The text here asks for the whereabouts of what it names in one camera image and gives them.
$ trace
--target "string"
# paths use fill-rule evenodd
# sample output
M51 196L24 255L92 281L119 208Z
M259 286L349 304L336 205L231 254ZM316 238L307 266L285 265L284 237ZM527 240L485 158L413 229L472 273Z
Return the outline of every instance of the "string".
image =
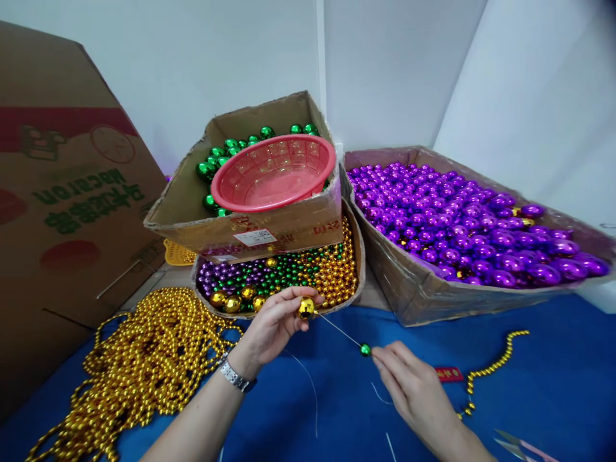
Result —
M342 332L342 333L346 336L346 338L348 338L351 342L355 343L355 344L356 344L359 348L361 348L361 345L360 345L358 342L356 342L355 340L353 340L351 337L349 337L349 336L346 334L346 332L345 332L344 330L340 329L340 328L339 328L336 324L332 323L329 319L327 319L326 317L324 317L324 315L322 315L321 313L317 312L317 314L318 314L319 316L321 316L321 319L324 319L325 321L329 322L332 326L334 326L334 327L335 327L335 328L337 328L340 332Z
M391 457L393 457L393 462L398 462L396 460L396 455L393 453L393 447L391 446L391 440L389 439L389 433L385 432L385 436L387 436L387 442L389 443L389 449L391 450Z
M389 404L390 406L393 406L393 403L390 403L389 401L385 401L383 398L381 398L381 396L379 395L379 392L377 391L377 388L374 386L374 383L373 382L370 382L370 383L372 384L372 388L374 388L374 392L377 394L377 398L383 401L385 404Z
M304 370L306 371L306 374L308 374L308 378L310 379L310 384L312 385L312 391L314 392L314 405L316 408L314 412L314 437L318 439L319 438L319 430L318 430L319 400L316 398L316 388L314 387L314 382L312 381L312 377L310 375L310 372L308 372L308 369L306 369L306 366L304 366L302 362L299 359L297 359L295 355L291 353L289 350L287 350L286 348L283 351L286 351L288 354L293 356L293 359L295 361L300 363L300 366L304 368Z

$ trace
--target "gold bead necklace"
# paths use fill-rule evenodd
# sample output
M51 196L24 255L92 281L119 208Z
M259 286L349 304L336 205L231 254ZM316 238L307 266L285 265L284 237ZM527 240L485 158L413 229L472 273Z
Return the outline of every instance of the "gold bead necklace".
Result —
M107 339L103 327L125 317ZM150 293L135 312L103 323L94 348L83 362L91 376L71 396L71 410L32 448L26 462L54 458L77 462L103 455L117 462L115 444L127 429L145 427L155 412L181 411L204 375L235 343L223 339L228 330L242 330L232 320L213 315L187 287ZM50 449L40 449L52 436Z

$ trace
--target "blue tablecloth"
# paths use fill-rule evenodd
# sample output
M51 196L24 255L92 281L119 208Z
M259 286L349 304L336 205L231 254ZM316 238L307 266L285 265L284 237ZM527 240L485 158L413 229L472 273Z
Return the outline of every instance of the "blue tablecloth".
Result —
M477 410L468 426L500 460L515 460L497 445L494 429L525 439L561 461L614 460L616 447L616 316L577 296L533 307L403 329L394 316L349 307L330 319L370 345L403 341L434 366L463 372L482 368L502 352L507 332L529 329L514 340L511 361L477 379ZM0 429L2 459L22 461L29 449L69 410L69 397L87 378L84 345ZM389 400L372 360L323 320L287 346L310 372L318 396L318 438L310 380L290 355L265 367L247 396L227 442L223 461L389 461L389 434L398 461L434 460L406 427ZM463 383L446 384L454 408L466 403ZM156 417L119 440L122 462L137 461L169 425Z

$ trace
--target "cardboard box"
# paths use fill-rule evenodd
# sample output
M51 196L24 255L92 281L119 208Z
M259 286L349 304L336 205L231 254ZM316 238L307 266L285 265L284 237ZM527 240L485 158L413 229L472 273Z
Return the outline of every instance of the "cardboard box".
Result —
M439 172L457 170L467 180L476 180L484 187L510 193L517 199L518 205L536 203L525 199L519 192L422 146L348 152L345 155L344 167L345 170L350 170L368 164L386 166L397 161L405 165L428 164ZM355 204L355 192L348 181L346 172L341 175L343 176L343 194L350 199L351 207L357 215L364 235L366 260L374 270L391 309L400 324L405 327L533 305L554 296L569 293L574 288L602 284L613 279L612 274L601 278L590 278L582 284L528 290L447 282L437 277L426 266L414 261L408 253L387 240L370 224ZM616 264L616 241L614 239L550 207L546 207L546 211L541 224L553 228L573 229L574 239L583 251L610 261L612 266Z
M144 226L213 261L254 260L342 241L337 169L321 194L268 212L219 218L201 205L209 190L194 169L207 158L211 147L222 146L227 138L246 139L264 125L279 135L287 134L295 123L314 123L321 136L332 142L321 112L306 91L213 118L150 210ZM234 237L256 230L269 231L276 241L248 246Z
M355 270L357 272L357 279L359 279L359 283L357 285L357 290L355 293L344 303L337 305L333 308L328 308L325 310L319 310L320 313L326 314L329 312L338 311L342 308L345 308L349 305L353 304L353 301L361 294L364 286L366 284L366 257L365 257L365 249L364 249L364 239L361 237L361 231L359 229L359 225L357 224L357 220L351 211L351 208L347 201L344 199L342 203L342 212L344 216L348 219L348 224L353 233L353 249L355 251L355 261L357 262L357 266ZM203 264L204 257L198 257L194 262L191 272L191 287L194 290L197 297L207 306L207 309L213 313L216 313L218 316L229 319L252 319L255 317L256 313L254 312L238 312L238 313L225 313L221 312L218 309L211 306L209 300L207 300L199 289L197 288L197 277L199 275L199 270L201 265Z
M22 314L0 351L32 389L162 264L142 221L166 181L81 45L6 22L0 42L0 313Z

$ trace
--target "pink plastic basket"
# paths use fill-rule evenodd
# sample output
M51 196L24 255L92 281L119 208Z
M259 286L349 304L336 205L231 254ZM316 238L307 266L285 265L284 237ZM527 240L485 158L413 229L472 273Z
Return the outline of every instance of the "pink plastic basket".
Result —
M212 181L212 195L232 212L277 209L319 193L335 165L336 151L323 138L270 138L229 159Z

